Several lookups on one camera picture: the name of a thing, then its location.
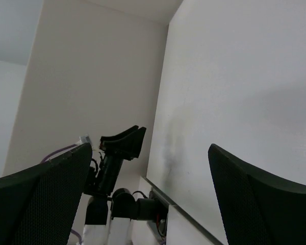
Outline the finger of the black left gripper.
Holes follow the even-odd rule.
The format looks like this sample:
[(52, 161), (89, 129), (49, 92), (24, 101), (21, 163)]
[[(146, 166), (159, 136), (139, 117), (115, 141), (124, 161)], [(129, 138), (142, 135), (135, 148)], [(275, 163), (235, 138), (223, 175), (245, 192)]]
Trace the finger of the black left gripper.
[(121, 140), (109, 141), (109, 149), (125, 160), (138, 158), (142, 149), (146, 127), (139, 127), (138, 130), (131, 133)]
[(129, 129), (117, 134), (117, 135), (113, 135), (113, 136), (102, 136), (100, 138), (100, 148), (103, 148), (104, 142), (106, 141), (116, 141), (116, 140), (121, 140), (123, 138), (125, 138), (126, 136), (130, 135), (131, 133), (135, 132), (136, 130), (139, 129), (138, 125), (134, 125), (132, 127), (130, 127)]

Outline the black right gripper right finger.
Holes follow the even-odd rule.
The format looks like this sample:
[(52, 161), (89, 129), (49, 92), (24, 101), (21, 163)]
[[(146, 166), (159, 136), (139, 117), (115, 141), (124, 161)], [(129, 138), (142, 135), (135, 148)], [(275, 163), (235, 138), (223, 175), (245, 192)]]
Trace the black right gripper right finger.
[(306, 185), (216, 144), (208, 159), (228, 244), (306, 244)]

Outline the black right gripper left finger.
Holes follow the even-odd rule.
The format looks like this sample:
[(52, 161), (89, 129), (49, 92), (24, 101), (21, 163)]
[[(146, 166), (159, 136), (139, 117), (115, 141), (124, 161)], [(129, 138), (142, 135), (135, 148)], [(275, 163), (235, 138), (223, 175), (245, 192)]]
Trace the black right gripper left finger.
[(0, 244), (67, 244), (92, 159), (89, 143), (0, 178)]

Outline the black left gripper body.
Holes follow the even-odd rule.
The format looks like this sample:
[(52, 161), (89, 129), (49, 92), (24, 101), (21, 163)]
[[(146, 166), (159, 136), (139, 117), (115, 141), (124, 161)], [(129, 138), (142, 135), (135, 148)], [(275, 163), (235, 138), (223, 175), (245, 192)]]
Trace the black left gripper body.
[(110, 196), (121, 166), (125, 157), (125, 150), (117, 147), (99, 148), (104, 152), (104, 157), (100, 156), (100, 164), (96, 165), (98, 168), (90, 167), (88, 177), (84, 187), (84, 194), (91, 196)]

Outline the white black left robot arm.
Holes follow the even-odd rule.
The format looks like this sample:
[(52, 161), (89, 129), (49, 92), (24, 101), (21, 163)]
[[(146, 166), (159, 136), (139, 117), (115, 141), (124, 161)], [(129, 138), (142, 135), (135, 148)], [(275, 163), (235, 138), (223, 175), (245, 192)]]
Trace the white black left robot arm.
[(132, 221), (151, 222), (157, 230), (159, 243), (166, 238), (168, 206), (153, 191), (139, 192), (141, 198), (126, 188), (115, 189), (122, 164), (138, 158), (145, 127), (137, 125), (100, 139), (100, 160), (92, 160), (84, 193), (91, 198), (87, 205), (85, 225), (79, 244), (129, 244)]

